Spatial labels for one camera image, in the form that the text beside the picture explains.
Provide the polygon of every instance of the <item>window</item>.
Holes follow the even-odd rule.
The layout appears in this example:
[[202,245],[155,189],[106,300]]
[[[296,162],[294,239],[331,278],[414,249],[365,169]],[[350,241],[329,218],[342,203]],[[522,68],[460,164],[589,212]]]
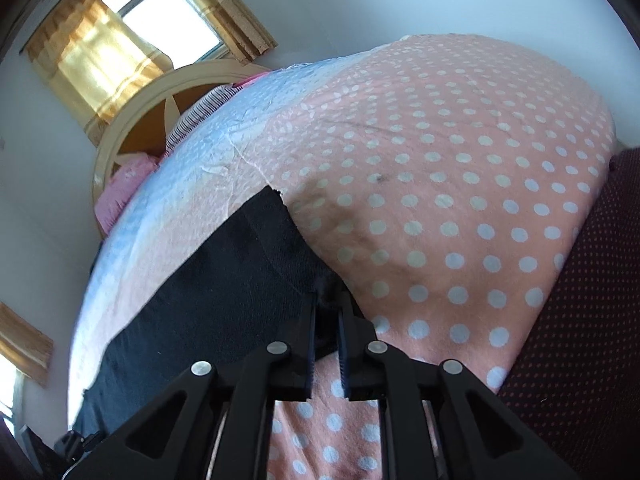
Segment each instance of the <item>window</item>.
[[0,415],[11,433],[14,433],[16,391],[19,389],[20,373],[0,355]]
[[220,38],[188,0],[103,0],[137,35],[171,58],[174,68],[212,56]]

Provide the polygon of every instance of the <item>striped pillow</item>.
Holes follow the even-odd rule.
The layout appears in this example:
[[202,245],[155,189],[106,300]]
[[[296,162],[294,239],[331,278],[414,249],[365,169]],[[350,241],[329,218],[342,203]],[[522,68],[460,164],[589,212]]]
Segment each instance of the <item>striped pillow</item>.
[[233,85],[216,86],[203,95],[191,108],[180,116],[178,122],[166,136],[165,152],[162,158],[171,155],[172,151],[213,112],[236,95],[241,88]]

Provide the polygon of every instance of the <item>black fabric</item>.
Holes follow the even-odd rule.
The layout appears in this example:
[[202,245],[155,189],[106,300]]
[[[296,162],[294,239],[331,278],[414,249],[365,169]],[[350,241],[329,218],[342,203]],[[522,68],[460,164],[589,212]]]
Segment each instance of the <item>black fabric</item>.
[[224,365],[276,339],[306,293],[319,298],[316,357],[337,347],[342,282],[267,187],[227,219],[107,346],[74,430],[111,433],[200,360]]

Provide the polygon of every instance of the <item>metal rivet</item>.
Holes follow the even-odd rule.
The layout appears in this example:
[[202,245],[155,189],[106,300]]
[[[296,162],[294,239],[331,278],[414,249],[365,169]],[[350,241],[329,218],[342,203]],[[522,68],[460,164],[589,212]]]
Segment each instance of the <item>metal rivet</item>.
[[191,373],[193,375],[207,375],[211,371],[211,364],[206,361],[198,361],[191,365]]
[[374,354],[383,354],[388,350],[388,346],[383,341],[372,341],[367,345],[367,348]]
[[442,368],[444,368],[444,371],[446,371],[447,374],[451,375],[458,375],[463,370],[462,363],[460,363],[460,361],[456,361],[455,359],[444,361]]
[[287,351],[287,344],[282,341],[274,341],[267,345],[267,352],[274,355],[284,354]]

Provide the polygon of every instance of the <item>black cloth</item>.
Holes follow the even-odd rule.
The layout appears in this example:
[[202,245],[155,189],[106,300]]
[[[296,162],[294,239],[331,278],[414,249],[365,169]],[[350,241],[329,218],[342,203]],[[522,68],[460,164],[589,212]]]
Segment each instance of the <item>black cloth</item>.
[[74,430],[112,433],[192,363],[217,366],[276,339],[319,301],[316,357],[335,351],[340,278],[309,248],[279,193],[266,187],[231,215],[107,346]]
[[640,149],[609,168],[498,394],[584,480],[640,478]]

